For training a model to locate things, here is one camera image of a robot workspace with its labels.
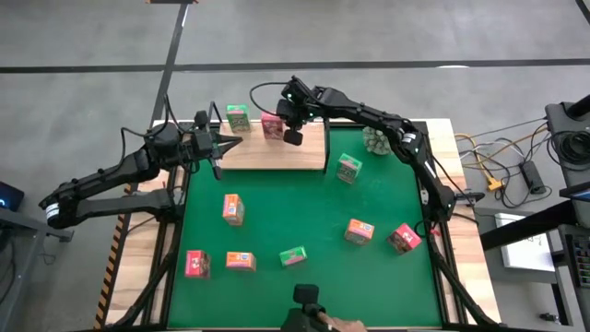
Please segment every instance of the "gray floor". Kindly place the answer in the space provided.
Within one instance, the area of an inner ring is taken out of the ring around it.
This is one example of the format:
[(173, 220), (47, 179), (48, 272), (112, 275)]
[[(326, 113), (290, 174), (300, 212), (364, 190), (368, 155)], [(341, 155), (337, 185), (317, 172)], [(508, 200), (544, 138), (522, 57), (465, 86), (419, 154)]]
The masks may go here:
[[(163, 64), (176, 13), (177, 6), (143, 0), (0, 0), (0, 66)], [(190, 8), (177, 63), (568, 58), (590, 57), (589, 45), (590, 27), (573, 0), (216, 0)], [(455, 132), (466, 133), (535, 119), (547, 103), (590, 92), (585, 66), (176, 73), (172, 107), (192, 118), (211, 100), (246, 102), (252, 85), (292, 74), (388, 112), (451, 118)], [(41, 218), (37, 202), (59, 183), (118, 161), (118, 128), (148, 125), (160, 76), (0, 75), (0, 180), (26, 191), (23, 212)], [(257, 96), (272, 108), (278, 90)], [(537, 125), (502, 135), (518, 138)], [(128, 138), (128, 150), (139, 144)], [(517, 158), (508, 152), (501, 160)], [(547, 185), (563, 187), (544, 149), (535, 161)], [(481, 174), (466, 175), (471, 188), (484, 190)], [(525, 189), (514, 182), (516, 199)], [(553, 194), (522, 209), (558, 201)], [(491, 196), (479, 205), (501, 206)], [(113, 225), (114, 218), (90, 220), (70, 244), (47, 242), (57, 260), (46, 267), (40, 259), (19, 330), (91, 326)], [(510, 326), (580, 330), (579, 321), (566, 328), (536, 319), (555, 312), (548, 285), (494, 281), (494, 290)]]

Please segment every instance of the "wooden table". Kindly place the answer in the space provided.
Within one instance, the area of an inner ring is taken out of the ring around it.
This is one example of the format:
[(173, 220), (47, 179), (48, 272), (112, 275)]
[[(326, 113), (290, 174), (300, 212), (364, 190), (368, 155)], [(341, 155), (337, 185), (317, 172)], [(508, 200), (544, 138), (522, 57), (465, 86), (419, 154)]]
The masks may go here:
[[(454, 182), (461, 188), (466, 188), (466, 179), (459, 159), (457, 145), (454, 141), (451, 121), (449, 119), (418, 119), (414, 121), (426, 122), (433, 155), (447, 170)], [(323, 125), (319, 123), (308, 124), (303, 130), (305, 136), (304, 145), (299, 149), (280, 144), (280, 142), (277, 142), (280, 147), (266, 146), (264, 148), (261, 131), (259, 129), (254, 130), (248, 137), (244, 138), (243, 143), (224, 157), (221, 166), (225, 169), (231, 169), (243, 167), (243, 164), (246, 163), (253, 167), (263, 160), (265, 167), (270, 169), (322, 169), (324, 166)], [(231, 135), (225, 126), (221, 127), (221, 132), (227, 132), (228, 135)], [(269, 149), (273, 151), (273, 158), (264, 158), (264, 156), (268, 156)], [(280, 161), (268, 163), (269, 160)], [(441, 179), (445, 185), (453, 188), (448, 179), (443, 176), (441, 176)], [(127, 192), (134, 190), (146, 192), (161, 188), (168, 181), (169, 174), (162, 171), (158, 178), (154, 180), (135, 186), (128, 185), (125, 189)], [(178, 171), (175, 186), (180, 186), (182, 183), (183, 172)], [(471, 209), (467, 207), (456, 207), (455, 212), (474, 217)], [(94, 323), (95, 328), (99, 328), (103, 324), (114, 323), (121, 318), (148, 282), (158, 233), (164, 230), (155, 220), (146, 223), (129, 234), (126, 234), (126, 230), (149, 217), (150, 215), (146, 213), (119, 216), (113, 235), (112, 251), (108, 258), (104, 283), (100, 290), (99, 309)], [(165, 236), (162, 237), (164, 241), (163, 255), (166, 254), (170, 245), (173, 227), (173, 225), (167, 225)], [(483, 311), (494, 321), (500, 322), (500, 314), (476, 224), (469, 220), (452, 217), (448, 222), (448, 228), (461, 282)], [(442, 277), (442, 280), (450, 321), (457, 322), (453, 292), (444, 277)], [(165, 278), (159, 284), (155, 293), (150, 322), (159, 320), (164, 281)], [(136, 324), (139, 324), (140, 318), (141, 316), (136, 320)], [(471, 316), (468, 319), (470, 323), (475, 324)]]

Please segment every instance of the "small box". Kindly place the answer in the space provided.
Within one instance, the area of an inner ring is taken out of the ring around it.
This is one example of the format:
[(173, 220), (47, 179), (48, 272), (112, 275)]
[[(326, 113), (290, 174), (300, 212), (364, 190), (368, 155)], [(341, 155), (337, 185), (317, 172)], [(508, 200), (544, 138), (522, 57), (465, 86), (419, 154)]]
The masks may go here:
[(208, 279), (211, 276), (211, 256), (202, 250), (187, 251), (184, 275), (187, 278)]
[(407, 226), (406, 223), (403, 223), (397, 230), (387, 237), (387, 242), (389, 242), (399, 254), (403, 254), (416, 248), (422, 240), (411, 227)]
[(242, 226), (246, 207), (238, 194), (227, 194), (223, 200), (223, 219), (231, 226)]
[(225, 267), (244, 271), (255, 271), (256, 258), (252, 253), (228, 252)]
[(349, 184), (354, 183), (362, 167), (362, 162), (343, 153), (336, 166), (336, 176)]
[(371, 240), (374, 231), (375, 227), (373, 225), (351, 219), (347, 231), (344, 233), (344, 238), (356, 244), (366, 244)]
[(262, 112), (260, 122), (266, 139), (283, 139), (283, 121), (278, 116)]
[(226, 116), (230, 123), (231, 131), (233, 133), (246, 133), (250, 131), (248, 105), (228, 105), (226, 108)]
[(307, 259), (307, 254), (305, 253), (305, 248), (303, 246), (298, 246), (293, 249), (289, 249), (278, 254), (278, 256), (280, 258), (280, 263), (283, 265), (283, 267), (287, 267)]

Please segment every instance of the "green mat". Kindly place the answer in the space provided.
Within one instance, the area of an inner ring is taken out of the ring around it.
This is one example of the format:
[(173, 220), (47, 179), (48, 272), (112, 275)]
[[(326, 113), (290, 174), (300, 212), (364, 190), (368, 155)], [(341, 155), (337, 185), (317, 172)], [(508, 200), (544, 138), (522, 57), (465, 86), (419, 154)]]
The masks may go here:
[[(169, 327), (279, 327), (295, 307), (293, 287), (320, 287), (329, 314), (366, 326), (440, 326), (425, 242), (399, 255), (385, 238), (421, 220), (413, 171), (395, 156), (366, 152), (359, 129), (331, 131), (326, 175), (315, 171), (225, 171), (218, 182), (203, 168), (191, 178)], [(363, 162), (356, 182), (336, 178), (342, 152)], [(246, 206), (242, 227), (221, 217), (225, 194)], [(351, 219), (375, 226), (372, 241), (349, 243)], [(278, 254), (304, 245), (308, 260), (284, 268)], [(184, 276), (187, 250), (212, 256), (211, 279)], [(256, 272), (225, 268), (228, 251), (252, 252)]]

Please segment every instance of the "hand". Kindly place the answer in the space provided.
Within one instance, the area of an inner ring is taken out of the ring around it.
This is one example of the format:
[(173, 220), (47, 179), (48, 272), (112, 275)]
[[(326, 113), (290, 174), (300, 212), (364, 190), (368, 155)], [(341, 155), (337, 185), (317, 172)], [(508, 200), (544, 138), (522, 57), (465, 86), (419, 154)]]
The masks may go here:
[(332, 318), (327, 314), (319, 313), (317, 317), (328, 325), (328, 329), (335, 328), (340, 332), (367, 332), (367, 328), (360, 321), (343, 321), (340, 318)]

